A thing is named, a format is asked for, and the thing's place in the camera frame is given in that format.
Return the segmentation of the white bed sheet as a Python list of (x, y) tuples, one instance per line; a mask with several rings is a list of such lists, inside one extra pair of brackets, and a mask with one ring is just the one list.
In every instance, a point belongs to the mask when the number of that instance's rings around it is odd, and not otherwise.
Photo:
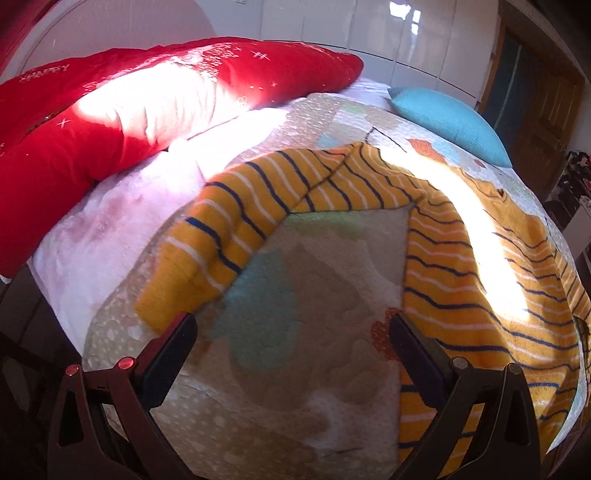
[(175, 141), (100, 182), (43, 238), (27, 265), (77, 353), (99, 307), (164, 221), (240, 154), (253, 157), (294, 106), (247, 111)]

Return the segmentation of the white shelf unit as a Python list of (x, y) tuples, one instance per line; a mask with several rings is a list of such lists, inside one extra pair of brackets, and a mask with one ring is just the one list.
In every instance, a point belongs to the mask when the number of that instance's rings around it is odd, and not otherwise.
[(565, 168), (544, 204), (572, 257), (590, 269), (590, 155), (570, 151)]

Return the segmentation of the red quilted duvet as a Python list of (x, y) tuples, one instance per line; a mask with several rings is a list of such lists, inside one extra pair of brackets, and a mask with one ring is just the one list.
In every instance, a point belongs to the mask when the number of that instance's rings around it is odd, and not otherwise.
[(245, 111), (346, 89), (363, 60), (311, 43), (213, 37), (114, 48), (1, 86), (1, 275), (97, 183)]

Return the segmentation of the teal knit pillow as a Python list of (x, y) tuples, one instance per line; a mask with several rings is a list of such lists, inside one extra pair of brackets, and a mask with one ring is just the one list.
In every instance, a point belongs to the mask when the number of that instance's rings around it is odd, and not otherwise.
[(473, 108), (445, 93), (417, 87), (391, 87), (394, 114), (450, 141), (490, 165), (511, 168), (496, 131)]

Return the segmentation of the brown wooden door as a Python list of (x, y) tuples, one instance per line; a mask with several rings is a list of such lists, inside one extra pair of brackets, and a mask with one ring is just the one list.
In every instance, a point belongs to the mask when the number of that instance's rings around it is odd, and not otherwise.
[(479, 113), (501, 138), (514, 170), (545, 201), (565, 166), (585, 80), (545, 33), (501, 23)]

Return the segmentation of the white glossy wardrobe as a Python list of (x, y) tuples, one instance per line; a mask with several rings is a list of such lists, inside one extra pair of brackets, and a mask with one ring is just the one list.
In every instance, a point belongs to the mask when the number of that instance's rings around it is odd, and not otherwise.
[(202, 1), (219, 35), (304, 41), (363, 59), (363, 77), (474, 107), (496, 40), (496, 1)]

